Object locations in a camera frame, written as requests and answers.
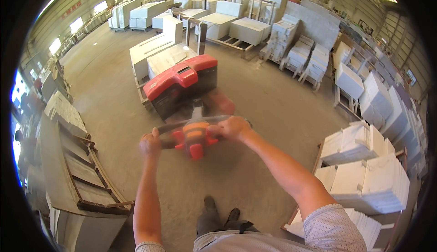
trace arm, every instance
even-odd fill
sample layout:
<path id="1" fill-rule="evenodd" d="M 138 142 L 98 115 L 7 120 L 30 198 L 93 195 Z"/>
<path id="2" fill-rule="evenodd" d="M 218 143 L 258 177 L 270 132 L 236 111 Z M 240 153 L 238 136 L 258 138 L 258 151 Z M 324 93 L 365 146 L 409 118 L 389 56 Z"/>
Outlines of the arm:
<path id="1" fill-rule="evenodd" d="M 161 240 L 161 207 L 156 188 L 156 170 L 161 154 L 161 140 L 158 129 L 145 134 L 140 141 L 140 150 L 144 159 L 144 168 L 134 208 L 135 245 L 141 242 Z"/>
<path id="2" fill-rule="evenodd" d="M 279 185 L 296 200 L 302 220 L 320 207 L 336 203 L 318 178 L 291 156 L 265 141 L 243 118 L 233 116 L 208 129 L 228 139 L 243 142 L 255 151 Z"/>

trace electric pallet jack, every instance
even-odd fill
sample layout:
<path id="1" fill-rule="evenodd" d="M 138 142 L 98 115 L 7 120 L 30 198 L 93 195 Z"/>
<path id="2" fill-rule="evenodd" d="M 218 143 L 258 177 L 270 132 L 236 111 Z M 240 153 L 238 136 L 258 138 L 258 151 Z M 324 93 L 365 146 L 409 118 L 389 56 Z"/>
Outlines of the electric pallet jack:
<path id="1" fill-rule="evenodd" d="M 207 127 L 228 119 L 235 111 L 232 100 L 217 87 L 217 60 L 207 54 L 163 71 L 143 89 L 167 123 L 158 128 L 159 133 L 177 129 L 170 139 L 161 140 L 162 149 L 185 149 L 193 160 L 202 158 L 204 148 L 220 140 L 220 137 L 212 137 Z"/>

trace hand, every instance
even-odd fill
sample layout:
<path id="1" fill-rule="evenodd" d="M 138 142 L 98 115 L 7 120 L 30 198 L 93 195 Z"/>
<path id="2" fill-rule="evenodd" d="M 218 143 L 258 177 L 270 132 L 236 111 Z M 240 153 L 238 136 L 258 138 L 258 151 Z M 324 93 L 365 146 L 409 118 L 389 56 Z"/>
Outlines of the hand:
<path id="1" fill-rule="evenodd" d="M 161 139 L 157 128 L 151 134 L 144 134 L 139 142 L 141 153 L 147 158 L 158 159 L 161 155 Z"/>
<path id="2" fill-rule="evenodd" d="M 243 141 L 244 138 L 254 133 L 250 124 L 240 116 L 232 116 L 225 121 L 221 121 L 218 125 L 208 126 L 208 130 L 213 134 L 223 135 L 231 140 Z"/>

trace concrete floor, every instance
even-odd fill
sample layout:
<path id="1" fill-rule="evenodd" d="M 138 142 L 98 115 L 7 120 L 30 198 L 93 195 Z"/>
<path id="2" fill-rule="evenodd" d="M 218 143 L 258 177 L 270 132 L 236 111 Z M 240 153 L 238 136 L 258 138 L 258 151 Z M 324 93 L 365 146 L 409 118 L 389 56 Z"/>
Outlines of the concrete floor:
<path id="1" fill-rule="evenodd" d="M 106 173 L 127 200 L 135 199 L 142 173 L 139 139 L 163 124 L 140 103 L 129 48 L 155 34 L 113 32 L 103 24 L 61 59 L 65 78 L 72 85 L 74 106 L 96 142 Z M 249 119 L 266 140 L 307 169 L 314 166 L 317 144 L 348 126 L 348 118 L 333 108 L 330 79 L 325 78 L 314 94 L 309 83 L 298 83 L 277 64 L 261 64 L 255 52 L 250 62 L 241 59 L 237 51 L 210 42 L 205 52 L 217 58 L 218 85 L 235 102 L 236 114 Z M 158 192 L 167 251 L 192 250 L 206 194 L 216 199 L 223 221 L 237 206 L 242 218 L 260 231 L 293 238 L 280 227 L 289 220 L 296 202 L 258 156 L 232 142 L 211 146 L 207 154 L 199 162 L 190 162 L 182 152 L 162 153 Z M 132 251 L 134 246 L 132 222 L 128 221 L 112 251 Z"/>

